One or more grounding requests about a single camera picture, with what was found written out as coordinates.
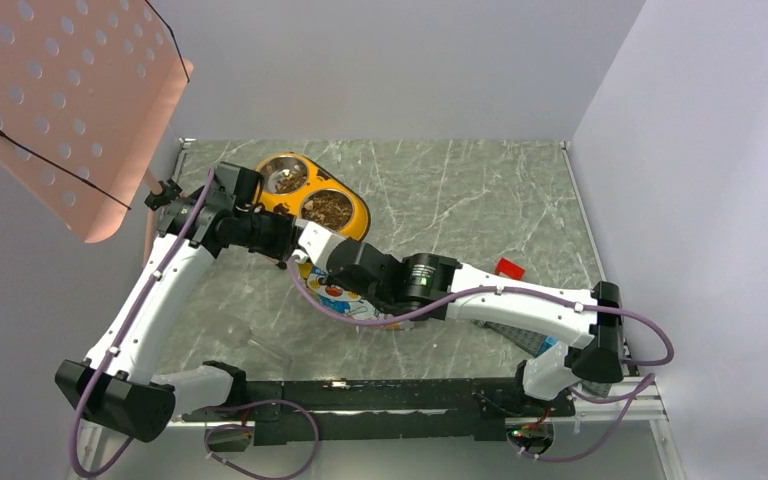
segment yellow pet bowl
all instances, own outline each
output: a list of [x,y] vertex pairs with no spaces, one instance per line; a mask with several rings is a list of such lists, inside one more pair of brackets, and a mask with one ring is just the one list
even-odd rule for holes
[[316,222],[358,241],[369,232],[366,202],[304,155],[273,155],[257,171],[264,179],[260,202],[266,209]]

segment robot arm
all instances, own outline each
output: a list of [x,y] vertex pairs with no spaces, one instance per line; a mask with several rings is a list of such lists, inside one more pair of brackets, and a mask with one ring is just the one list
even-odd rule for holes
[[[424,318],[483,320],[558,339],[540,357],[520,365],[523,393],[551,400],[563,389],[587,380],[622,380],[620,319],[586,306],[619,307],[619,289],[600,282],[591,290],[562,290],[492,275],[449,257],[420,253],[399,261],[371,245],[346,239],[316,224],[307,225],[294,256],[310,259],[328,272],[328,282],[356,292],[384,313],[394,315],[476,287],[494,291],[463,296]],[[506,288],[528,291],[509,293]],[[551,298],[564,299],[567,307]]]
[[[394,315],[415,312],[452,293],[496,287],[445,302],[424,318],[486,320],[559,339],[552,349],[518,367],[517,381],[528,397],[554,399],[580,379],[622,380],[619,318],[584,309],[597,303],[618,307],[616,286],[600,283],[593,291],[562,291],[491,275],[439,255],[415,254],[399,261],[315,223],[259,210],[252,205],[259,182],[257,172],[220,164],[216,181],[206,187],[204,207],[188,231],[182,231],[182,226],[201,192],[189,198],[170,195],[174,200],[160,222],[152,257],[120,314],[83,362],[64,361],[57,372],[58,387],[75,407],[101,359],[113,353],[113,360],[89,393],[82,414],[85,419],[147,442],[160,434],[172,416],[207,406],[244,403],[245,372],[228,365],[208,362],[192,371],[155,375],[161,349],[185,300],[221,250],[230,245],[279,262],[310,259],[328,272],[329,282],[361,294],[380,311]],[[147,203],[156,207],[160,204],[156,200],[150,197]],[[165,268],[158,268],[160,258],[180,236],[187,242],[171,253]],[[137,302],[143,285],[152,277],[157,280],[154,288]],[[503,292],[505,287],[528,289],[538,297],[564,298],[572,307]],[[124,332],[124,341],[112,349],[112,340],[120,335],[135,302],[139,308],[134,322]]]

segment gray marble floor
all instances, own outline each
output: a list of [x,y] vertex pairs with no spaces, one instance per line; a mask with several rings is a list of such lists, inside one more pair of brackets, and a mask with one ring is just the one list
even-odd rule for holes
[[[372,214],[366,240],[396,257],[433,252],[492,271],[505,256],[533,283],[589,288],[599,279],[557,142],[196,141],[180,183],[191,191],[220,160],[254,167],[283,151],[307,155],[360,194]],[[243,249],[222,253],[174,327],[160,373],[215,359],[258,380],[510,376],[527,357],[470,322],[385,331],[330,320],[305,303],[287,275]],[[208,325],[219,310],[291,354],[291,366],[217,341]]]

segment stainless steel bowl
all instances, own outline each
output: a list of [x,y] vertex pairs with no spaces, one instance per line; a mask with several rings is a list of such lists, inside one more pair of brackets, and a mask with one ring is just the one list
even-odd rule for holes
[[[278,185],[290,176],[291,173],[302,173],[304,175],[304,182],[293,191],[278,193]],[[289,195],[299,190],[307,183],[309,176],[307,165],[298,158],[289,156],[275,157],[268,161],[261,167],[260,174],[263,175],[264,188],[267,192],[274,195]]]

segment light purple wall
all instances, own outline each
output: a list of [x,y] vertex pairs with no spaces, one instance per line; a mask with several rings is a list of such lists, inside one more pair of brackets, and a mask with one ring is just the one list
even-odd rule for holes
[[572,153],[689,477],[768,478],[768,2],[646,2]]
[[173,127],[572,137],[644,0],[158,0],[195,63]]
[[[176,144],[167,132],[152,164],[161,178]],[[65,476],[73,410],[54,373],[118,313],[142,270],[146,218],[137,200],[113,237],[82,243],[0,165],[0,478]]]

